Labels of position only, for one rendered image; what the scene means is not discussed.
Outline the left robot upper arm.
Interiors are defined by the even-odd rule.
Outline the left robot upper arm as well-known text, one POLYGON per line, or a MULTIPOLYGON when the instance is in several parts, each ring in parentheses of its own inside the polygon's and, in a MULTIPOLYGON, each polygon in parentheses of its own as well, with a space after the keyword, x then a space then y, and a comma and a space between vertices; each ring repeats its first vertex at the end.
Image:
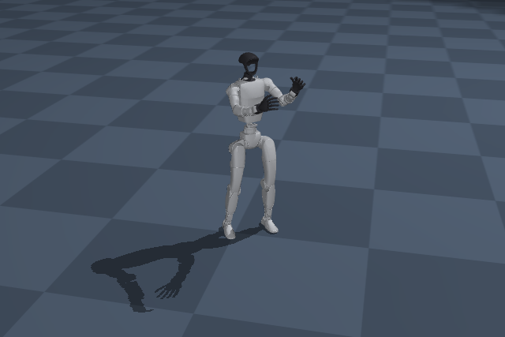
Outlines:
POLYGON ((273 97, 278 97, 277 100, 279 101, 279 105, 281 107, 286 106, 288 103, 285 103, 284 101, 284 96, 281 91, 274 85, 273 81, 270 78, 262 78, 264 84, 265 84, 265 90, 266 92, 269 92, 273 97))

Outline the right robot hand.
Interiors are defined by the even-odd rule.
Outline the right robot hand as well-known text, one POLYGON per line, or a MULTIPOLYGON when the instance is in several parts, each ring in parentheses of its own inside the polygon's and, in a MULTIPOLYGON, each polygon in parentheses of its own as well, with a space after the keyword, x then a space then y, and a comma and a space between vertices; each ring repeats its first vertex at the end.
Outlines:
POLYGON ((260 114, 262 112, 266 112, 266 111, 269 111, 269 110, 278 110, 278 108, 269 108, 269 107, 279 106, 278 104, 269 105, 271 103, 279 103, 279 101, 271 101, 273 99, 277 99, 278 97, 273 97, 273 98, 268 99, 269 97, 271 97, 271 95, 267 95, 263 99, 263 101, 261 101, 261 103, 258 103, 257 105, 255 105, 256 106, 256 110, 257 110, 257 112, 255 114, 260 114), (271 101, 271 102, 269 102, 269 101, 271 101))

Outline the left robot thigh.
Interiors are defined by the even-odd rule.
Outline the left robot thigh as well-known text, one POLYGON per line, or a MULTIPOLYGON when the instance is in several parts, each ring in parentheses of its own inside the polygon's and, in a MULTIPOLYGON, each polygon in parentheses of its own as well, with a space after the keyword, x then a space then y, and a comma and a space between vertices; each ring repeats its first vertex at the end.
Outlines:
POLYGON ((269 190, 271 185, 275 185, 276 176, 276 151, 274 141, 267 136, 261 136, 261 145, 259 148, 262 150, 262 163, 264 167, 264 178, 261 179, 260 184, 262 189, 269 190))

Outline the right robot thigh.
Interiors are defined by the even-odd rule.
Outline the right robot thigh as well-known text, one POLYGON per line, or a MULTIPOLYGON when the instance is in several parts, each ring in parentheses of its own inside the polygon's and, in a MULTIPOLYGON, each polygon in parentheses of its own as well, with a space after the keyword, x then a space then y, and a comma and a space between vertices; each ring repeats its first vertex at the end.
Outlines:
POLYGON ((244 140, 239 139, 229 145, 229 152, 232 155, 230 161, 230 192, 241 193, 241 180, 245 167, 245 145, 244 140))

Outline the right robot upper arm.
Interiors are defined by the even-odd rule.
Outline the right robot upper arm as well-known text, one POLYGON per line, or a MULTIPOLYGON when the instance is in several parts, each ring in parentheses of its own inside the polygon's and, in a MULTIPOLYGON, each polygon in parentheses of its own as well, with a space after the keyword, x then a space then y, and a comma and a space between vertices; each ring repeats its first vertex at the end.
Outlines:
MULTIPOLYGON (((238 92, 239 92, 240 88, 238 86, 238 83, 232 83, 226 90, 226 94, 228 95, 229 97, 229 101, 230 101, 230 105, 232 107, 232 110, 234 108, 235 105, 238 105, 240 106, 240 100, 239 100, 239 96, 238 96, 238 92)), ((233 113, 234 114, 234 113, 233 113)), ((237 114, 234 114, 236 116, 240 116, 240 115, 237 115, 237 114)))

